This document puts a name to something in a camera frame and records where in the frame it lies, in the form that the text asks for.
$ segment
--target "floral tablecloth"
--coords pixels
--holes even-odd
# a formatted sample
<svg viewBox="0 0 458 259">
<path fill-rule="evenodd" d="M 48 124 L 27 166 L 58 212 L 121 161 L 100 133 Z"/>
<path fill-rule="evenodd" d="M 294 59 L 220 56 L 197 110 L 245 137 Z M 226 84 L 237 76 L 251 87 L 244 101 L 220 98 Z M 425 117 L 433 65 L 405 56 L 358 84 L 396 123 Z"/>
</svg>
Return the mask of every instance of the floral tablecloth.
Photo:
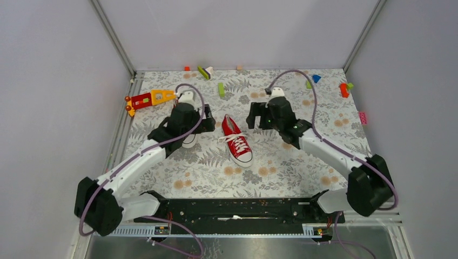
<svg viewBox="0 0 458 259">
<path fill-rule="evenodd" d="M 196 86 L 210 104 L 217 121 L 216 130 L 199 136 L 191 149 L 180 148 L 169 158 L 150 168 L 135 182 L 127 194 L 138 195 L 155 190 L 169 198 L 200 197 L 294 197 L 309 196 L 324 189 L 340 189 L 346 180 L 319 158 L 284 143 L 274 130 L 248 129 L 245 118 L 252 101 L 266 101 L 264 88 L 284 70 L 215 71 L 206 80 L 197 71 L 147 72 L 140 93 L 152 89 L 171 89 L 180 83 Z M 339 85 L 346 82 L 342 69 L 304 70 L 321 76 L 316 85 L 318 111 L 316 126 L 326 136 L 349 149 L 369 154 L 353 98 L 343 98 Z M 225 97 L 218 95 L 218 83 L 224 83 Z M 276 86 L 283 88 L 297 118 L 311 121 L 312 90 L 305 78 L 289 73 Z M 172 102 L 136 111 L 129 132 L 125 158 L 131 155 L 146 136 L 170 115 Z M 221 121 L 226 112 L 242 131 L 248 133 L 254 163 L 249 168 L 237 166 L 229 159 L 222 136 Z"/>
</svg>

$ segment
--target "shoelace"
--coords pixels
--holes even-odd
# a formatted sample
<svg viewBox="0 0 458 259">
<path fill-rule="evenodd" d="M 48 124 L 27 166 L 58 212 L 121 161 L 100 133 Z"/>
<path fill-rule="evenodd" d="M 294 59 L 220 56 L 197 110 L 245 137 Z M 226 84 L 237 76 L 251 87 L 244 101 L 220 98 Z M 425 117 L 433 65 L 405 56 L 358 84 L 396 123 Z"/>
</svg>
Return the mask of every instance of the shoelace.
<svg viewBox="0 0 458 259">
<path fill-rule="evenodd" d="M 227 135 L 227 136 L 223 136 L 223 137 L 219 138 L 218 142 L 229 142 L 229 141 L 233 140 L 234 141 L 234 145 L 235 145 L 235 151 L 237 153 L 240 153 L 243 150 L 248 148 L 246 142 L 243 141 L 243 139 L 240 138 L 240 137 L 247 137 L 247 135 L 243 134 L 243 133 L 231 134 L 231 135 Z"/>
</svg>

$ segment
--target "red toy block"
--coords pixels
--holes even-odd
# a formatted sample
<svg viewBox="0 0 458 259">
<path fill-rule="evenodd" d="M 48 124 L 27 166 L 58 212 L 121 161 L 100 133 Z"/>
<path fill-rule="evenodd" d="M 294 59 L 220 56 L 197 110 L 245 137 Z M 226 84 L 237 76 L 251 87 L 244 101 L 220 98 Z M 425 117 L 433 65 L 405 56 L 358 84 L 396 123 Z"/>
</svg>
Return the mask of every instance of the red toy block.
<svg viewBox="0 0 458 259">
<path fill-rule="evenodd" d="M 153 105 L 153 102 L 151 100 L 151 93 L 144 93 L 140 94 L 139 96 L 132 96 L 131 100 L 132 108 L 134 110 L 138 110 Z"/>
<path fill-rule="evenodd" d="M 359 118 L 361 120 L 361 124 L 367 125 L 367 118 L 365 112 L 359 112 Z"/>
<path fill-rule="evenodd" d="M 344 98 L 348 98 L 348 96 L 350 96 L 350 94 L 347 92 L 347 84 L 340 84 L 340 93 L 342 93 L 342 97 Z"/>
</svg>

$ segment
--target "red shoe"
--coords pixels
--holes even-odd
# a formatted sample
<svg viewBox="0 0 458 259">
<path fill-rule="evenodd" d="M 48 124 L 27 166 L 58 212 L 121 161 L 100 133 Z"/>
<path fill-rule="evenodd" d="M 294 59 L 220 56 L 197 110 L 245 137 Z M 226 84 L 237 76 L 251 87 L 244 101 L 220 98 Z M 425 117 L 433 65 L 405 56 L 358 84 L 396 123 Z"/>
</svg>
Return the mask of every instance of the red shoe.
<svg viewBox="0 0 458 259">
<path fill-rule="evenodd" d="M 241 167 L 251 166 L 253 152 L 245 139 L 246 135 L 242 134 L 237 124 L 227 114 L 224 116 L 221 129 L 224 137 L 219 138 L 218 141 L 227 143 L 232 160 Z"/>
</svg>

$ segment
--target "white wall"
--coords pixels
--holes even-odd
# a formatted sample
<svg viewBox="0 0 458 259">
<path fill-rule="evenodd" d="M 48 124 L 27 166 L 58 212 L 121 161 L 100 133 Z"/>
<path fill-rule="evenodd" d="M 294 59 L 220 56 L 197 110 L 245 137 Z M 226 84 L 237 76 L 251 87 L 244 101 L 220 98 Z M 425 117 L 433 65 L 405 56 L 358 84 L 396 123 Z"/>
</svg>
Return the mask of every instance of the white wall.
<svg viewBox="0 0 458 259">
<path fill-rule="evenodd" d="M 415 259 L 456 258 L 458 2 L 387 1 L 348 80 L 387 160 Z"/>
<path fill-rule="evenodd" d="M 64 258 L 130 76 L 89 1 L 0 3 L 0 258 Z"/>
<path fill-rule="evenodd" d="M 101 0 L 133 66 L 343 67 L 377 0 Z"/>
</svg>

